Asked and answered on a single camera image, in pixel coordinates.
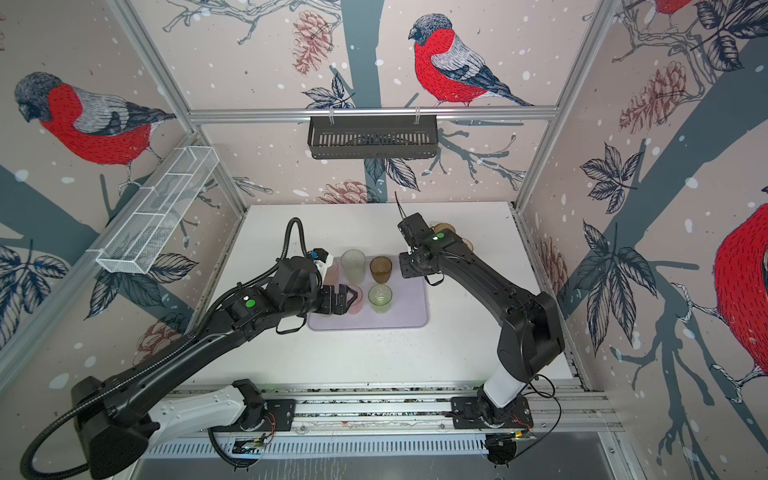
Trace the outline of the pale green textured cup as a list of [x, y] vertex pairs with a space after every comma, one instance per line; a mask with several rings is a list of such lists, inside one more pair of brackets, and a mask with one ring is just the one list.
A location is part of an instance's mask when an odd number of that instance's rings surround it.
[[350, 249], [341, 256], [341, 266], [349, 284], [360, 285], [365, 280], [367, 259], [363, 251]]

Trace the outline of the pink smooth cup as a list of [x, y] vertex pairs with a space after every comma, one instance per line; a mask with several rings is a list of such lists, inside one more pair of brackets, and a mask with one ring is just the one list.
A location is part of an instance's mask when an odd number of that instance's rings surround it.
[[349, 293], [353, 296], [353, 302], [349, 307], [348, 315], [357, 315], [363, 307], [364, 293], [363, 290], [357, 285], [348, 286]]

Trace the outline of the brown textured cup back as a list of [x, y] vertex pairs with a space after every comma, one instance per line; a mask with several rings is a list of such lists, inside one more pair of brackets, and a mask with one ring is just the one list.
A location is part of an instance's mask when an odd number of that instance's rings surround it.
[[453, 233], [456, 232], [455, 227], [453, 225], [449, 224], [449, 223], [438, 223], [438, 224], [436, 224], [433, 227], [433, 230], [436, 233], [444, 232], [444, 231], [450, 231], [450, 232], [453, 232]]

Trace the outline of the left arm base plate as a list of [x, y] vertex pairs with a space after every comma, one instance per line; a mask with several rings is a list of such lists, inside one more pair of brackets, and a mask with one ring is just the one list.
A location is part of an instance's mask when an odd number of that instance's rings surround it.
[[247, 405], [236, 423], [239, 431], [288, 432], [292, 429], [297, 402], [267, 399]]

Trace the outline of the yellow smooth cup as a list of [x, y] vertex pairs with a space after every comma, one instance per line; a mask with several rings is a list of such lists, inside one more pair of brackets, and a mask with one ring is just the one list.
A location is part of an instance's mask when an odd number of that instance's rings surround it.
[[471, 252], [474, 252], [474, 245], [472, 244], [472, 242], [469, 239], [464, 237], [462, 237], [461, 239], [462, 239], [462, 242], [469, 248], [469, 250]]

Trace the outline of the brown textured cup front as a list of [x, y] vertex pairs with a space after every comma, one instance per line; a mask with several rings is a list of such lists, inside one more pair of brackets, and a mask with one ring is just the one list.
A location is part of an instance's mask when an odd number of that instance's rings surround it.
[[392, 273], [393, 263], [386, 256], [377, 256], [369, 264], [373, 280], [378, 284], [386, 284]]

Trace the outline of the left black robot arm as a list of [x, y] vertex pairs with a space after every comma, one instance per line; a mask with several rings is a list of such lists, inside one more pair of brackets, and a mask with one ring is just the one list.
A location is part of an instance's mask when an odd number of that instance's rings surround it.
[[88, 376], [71, 390], [75, 430], [94, 479], [106, 479], [149, 448], [161, 423], [150, 413], [168, 393], [214, 360], [277, 329], [288, 317], [343, 315], [358, 295], [345, 284], [326, 285], [324, 252], [278, 261], [269, 271], [226, 291], [200, 325], [155, 356], [105, 380]]

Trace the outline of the brown textured cup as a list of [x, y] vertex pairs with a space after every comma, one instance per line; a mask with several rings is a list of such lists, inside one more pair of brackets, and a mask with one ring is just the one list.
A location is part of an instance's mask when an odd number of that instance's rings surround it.
[[449, 223], [438, 223], [438, 224], [436, 224], [433, 227], [433, 230], [436, 233], [444, 232], [444, 231], [450, 231], [450, 232], [453, 232], [453, 233], [456, 232], [455, 227], [453, 225], [449, 224]]
[[393, 263], [386, 256], [377, 256], [369, 264], [373, 280], [378, 284], [386, 284], [392, 273]]

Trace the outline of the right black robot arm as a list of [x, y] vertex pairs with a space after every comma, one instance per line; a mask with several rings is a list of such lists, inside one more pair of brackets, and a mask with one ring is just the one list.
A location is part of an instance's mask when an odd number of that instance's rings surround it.
[[458, 234], [436, 231], [419, 213], [402, 217], [398, 230], [409, 250], [399, 254], [405, 278], [440, 274], [478, 300], [500, 326], [500, 366], [480, 388], [470, 418], [501, 426], [512, 418], [512, 405], [537, 374], [565, 349], [556, 300], [533, 294], [481, 260]]

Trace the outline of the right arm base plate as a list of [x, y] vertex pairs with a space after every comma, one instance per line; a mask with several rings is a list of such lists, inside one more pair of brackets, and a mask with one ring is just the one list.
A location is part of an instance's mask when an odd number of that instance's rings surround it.
[[484, 396], [452, 397], [446, 416], [457, 430], [516, 428], [531, 430], [533, 419], [528, 401], [518, 396], [505, 407], [496, 407]]

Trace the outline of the pink textured cup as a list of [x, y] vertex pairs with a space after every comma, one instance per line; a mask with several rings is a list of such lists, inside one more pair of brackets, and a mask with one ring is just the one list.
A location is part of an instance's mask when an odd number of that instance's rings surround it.
[[338, 283], [339, 283], [339, 264], [337, 260], [333, 260], [333, 262], [326, 269], [323, 284], [337, 285]]

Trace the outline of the green smooth cup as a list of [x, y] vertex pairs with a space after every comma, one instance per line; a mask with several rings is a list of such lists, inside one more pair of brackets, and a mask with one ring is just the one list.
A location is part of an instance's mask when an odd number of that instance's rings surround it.
[[373, 285], [368, 291], [368, 302], [377, 314], [385, 314], [392, 306], [393, 292], [386, 284]]

